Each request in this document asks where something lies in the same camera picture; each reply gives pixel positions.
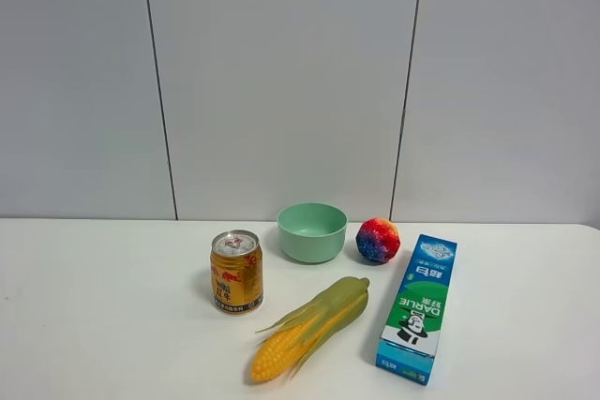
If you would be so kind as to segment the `rainbow coloured ball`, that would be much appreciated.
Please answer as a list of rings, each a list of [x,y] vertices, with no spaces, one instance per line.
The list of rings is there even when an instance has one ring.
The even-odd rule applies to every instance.
[[[398,228],[384,218],[365,221],[355,236],[359,254],[371,262],[385,264],[400,249]]]

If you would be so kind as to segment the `green plastic bowl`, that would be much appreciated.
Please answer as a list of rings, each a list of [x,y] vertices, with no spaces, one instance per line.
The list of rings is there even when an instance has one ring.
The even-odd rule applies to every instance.
[[[337,207],[317,202],[284,208],[277,216],[278,244],[296,261],[317,264],[334,259],[345,245],[347,216]]]

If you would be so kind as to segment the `gold Red Bull can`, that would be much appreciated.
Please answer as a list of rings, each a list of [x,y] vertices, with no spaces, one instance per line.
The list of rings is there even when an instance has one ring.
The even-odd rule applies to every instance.
[[[263,252],[248,230],[220,233],[211,244],[211,285],[218,310],[244,315],[263,302]]]

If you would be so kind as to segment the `toy corn cob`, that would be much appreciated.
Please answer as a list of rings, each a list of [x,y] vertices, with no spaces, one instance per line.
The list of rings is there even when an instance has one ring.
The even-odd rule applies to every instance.
[[[250,363],[250,381],[262,384],[284,374],[294,377],[331,337],[363,314],[369,286],[366,277],[342,277],[269,326],[273,333],[259,345]]]

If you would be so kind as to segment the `Darlie toothpaste box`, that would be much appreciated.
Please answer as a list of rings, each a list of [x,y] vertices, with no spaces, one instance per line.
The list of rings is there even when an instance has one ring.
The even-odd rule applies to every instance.
[[[379,339],[380,368],[428,384],[457,247],[454,242],[419,236]]]

